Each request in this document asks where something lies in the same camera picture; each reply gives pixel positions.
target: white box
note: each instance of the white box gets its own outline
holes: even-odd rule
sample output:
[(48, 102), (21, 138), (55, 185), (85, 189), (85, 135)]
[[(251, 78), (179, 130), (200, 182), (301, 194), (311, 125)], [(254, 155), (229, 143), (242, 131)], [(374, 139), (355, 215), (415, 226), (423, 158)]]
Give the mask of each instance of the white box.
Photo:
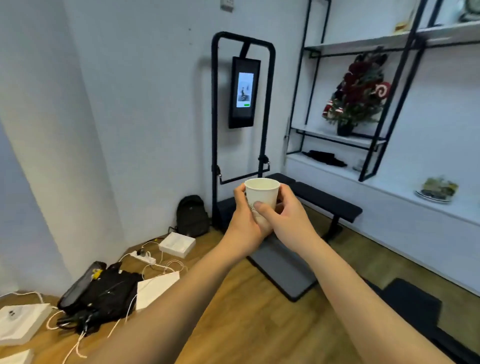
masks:
[(180, 272), (173, 272), (138, 282), (136, 310), (146, 308), (179, 279)]
[(194, 246), (195, 238), (172, 232), (160, 243), (159, 248), (162, 252), (185, 259)]
[(50, 315), (49, 303), (5, 306), (0, 310), (0, 345), (28, 342)]
[(17, 354), (0, 359), (0, 364), (30, 364), (33, 359), (33, 350), (19, 352)]

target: black folded cloth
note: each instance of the black folded cloth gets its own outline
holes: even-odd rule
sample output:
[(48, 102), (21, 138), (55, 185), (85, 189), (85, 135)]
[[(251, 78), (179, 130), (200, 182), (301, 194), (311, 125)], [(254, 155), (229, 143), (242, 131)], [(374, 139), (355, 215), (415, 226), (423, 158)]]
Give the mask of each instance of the black folded cloth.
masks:
[(328, 164), (329, 166), (346, 167), (347, 164), (335, 158), (335, 154), (319, 152), (318, 150), (311, 150), (310, 152), (302, 152), (307, 157), (313, 158), (316, 161)]

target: white paper cup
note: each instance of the white paper cup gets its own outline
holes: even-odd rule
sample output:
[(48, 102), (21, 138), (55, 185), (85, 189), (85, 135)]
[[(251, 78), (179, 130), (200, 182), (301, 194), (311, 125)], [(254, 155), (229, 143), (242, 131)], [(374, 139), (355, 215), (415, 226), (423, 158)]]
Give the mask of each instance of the white paper cup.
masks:
[(270, 178), (253, 178), (245, 181), (247, 201), (257, 222), (261, 216), (253, 207), (253, 204), (260, 201), (275, 209), (279, 188), (280, 182)]

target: flower pot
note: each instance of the flower pot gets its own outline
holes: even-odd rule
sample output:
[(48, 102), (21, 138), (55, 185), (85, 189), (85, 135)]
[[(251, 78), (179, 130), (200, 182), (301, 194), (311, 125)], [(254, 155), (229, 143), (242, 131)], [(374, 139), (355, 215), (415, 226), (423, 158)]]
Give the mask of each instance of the flower pot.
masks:
[(353, 128), (355, 126), (351, 123), (346, 123), (346, 124), (338, 124), (336, 127), (336, 134), (338, 136), (350, 136), (352, 135)]

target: black backpack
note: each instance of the black backpack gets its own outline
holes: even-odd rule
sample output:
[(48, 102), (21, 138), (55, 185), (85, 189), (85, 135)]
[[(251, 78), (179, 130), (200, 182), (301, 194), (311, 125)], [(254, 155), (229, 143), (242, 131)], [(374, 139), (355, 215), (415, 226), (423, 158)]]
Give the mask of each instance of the black backpack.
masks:
[(177, 232), (196, 238), (208, 233), (209, 228), (210, 220), (200, 196), (184, 197), (177, 207)]

